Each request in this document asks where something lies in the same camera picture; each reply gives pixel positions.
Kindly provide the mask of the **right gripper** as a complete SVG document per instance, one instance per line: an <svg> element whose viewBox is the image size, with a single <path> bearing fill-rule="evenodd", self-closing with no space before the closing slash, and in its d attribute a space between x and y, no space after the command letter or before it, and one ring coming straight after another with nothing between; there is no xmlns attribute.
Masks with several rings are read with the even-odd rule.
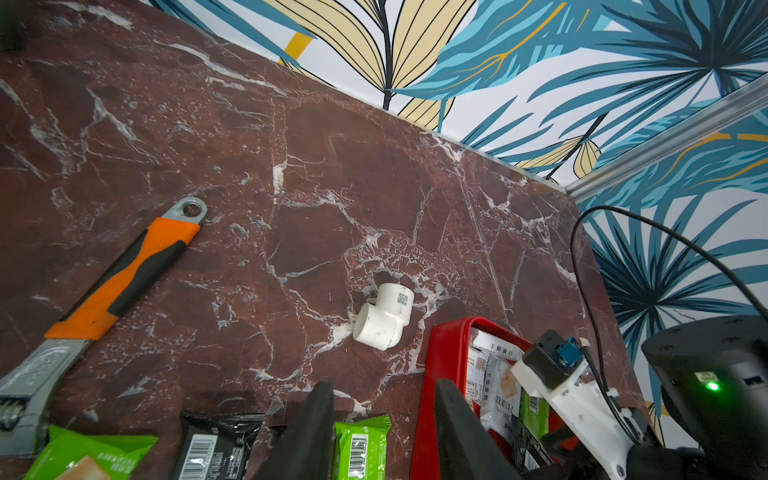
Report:
<svg viewBox="0 0 768 480"><path fill-rule="evenodd" d="M510 479L627 479L625 465L597 460L558 414L546 421L549 432L537 439L518 417L511 418L514 460Z"/></svg>

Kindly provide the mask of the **white plastic pipe elbow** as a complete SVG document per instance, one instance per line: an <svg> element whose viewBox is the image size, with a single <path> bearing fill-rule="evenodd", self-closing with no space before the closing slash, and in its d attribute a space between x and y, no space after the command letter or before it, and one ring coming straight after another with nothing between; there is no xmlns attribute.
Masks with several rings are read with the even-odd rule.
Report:
<svg viewBox="0 0 768 480"><path fill-rule="evenodd" d="M402 285L379 286L374 304L365 303L354 322L355 341L386 351L396 346L410 323L414 292Z"/></svg>

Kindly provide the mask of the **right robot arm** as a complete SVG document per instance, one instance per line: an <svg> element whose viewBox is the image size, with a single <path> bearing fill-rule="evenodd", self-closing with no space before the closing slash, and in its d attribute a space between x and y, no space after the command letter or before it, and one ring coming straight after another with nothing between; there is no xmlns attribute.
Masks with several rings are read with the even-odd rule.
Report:
<svg viewBox="0 0 768 480"><path fill-rule="evenodd" d="M647 339L642 352L659 377L669 415L695 448L664 448L640 417L622 409L576 339L546 332L512 367L563 429L542 438L559 465L541 479L764 479L767 476L767 322L725 316Z"/></svg>

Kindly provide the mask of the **black cookie packet barcode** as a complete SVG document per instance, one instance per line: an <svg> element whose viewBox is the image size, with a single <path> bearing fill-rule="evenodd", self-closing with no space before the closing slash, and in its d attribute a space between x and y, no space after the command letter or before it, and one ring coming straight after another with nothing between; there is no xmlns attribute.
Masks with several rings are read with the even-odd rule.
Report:
<svg viewBox="0 0 768 480"><path fill-rule="evenodd" d="M243 479L251 450L264 424L261 413L180 415L183 439L171 479Z"/></svg>

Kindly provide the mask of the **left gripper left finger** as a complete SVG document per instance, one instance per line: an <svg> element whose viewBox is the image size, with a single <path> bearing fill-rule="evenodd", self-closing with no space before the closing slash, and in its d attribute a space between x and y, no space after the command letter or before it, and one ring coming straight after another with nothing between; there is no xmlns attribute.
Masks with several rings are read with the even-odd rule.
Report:
<svg viewBox="0 0 768 480"><path fill-rule="evenodd" d="M333 460L334 389L310 392L254 479L329 479Z"/></svg>

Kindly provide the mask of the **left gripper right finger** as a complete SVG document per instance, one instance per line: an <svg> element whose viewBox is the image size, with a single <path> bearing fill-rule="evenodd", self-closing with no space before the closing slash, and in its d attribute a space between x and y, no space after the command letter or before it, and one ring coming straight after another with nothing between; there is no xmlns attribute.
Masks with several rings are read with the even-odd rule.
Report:
<svg viewBox="0 0 768 480"><path fill-rule="evenodd" d="M510 479L510 464L470 410L454 382L435 384L434 417L440 478Z"/></svg>

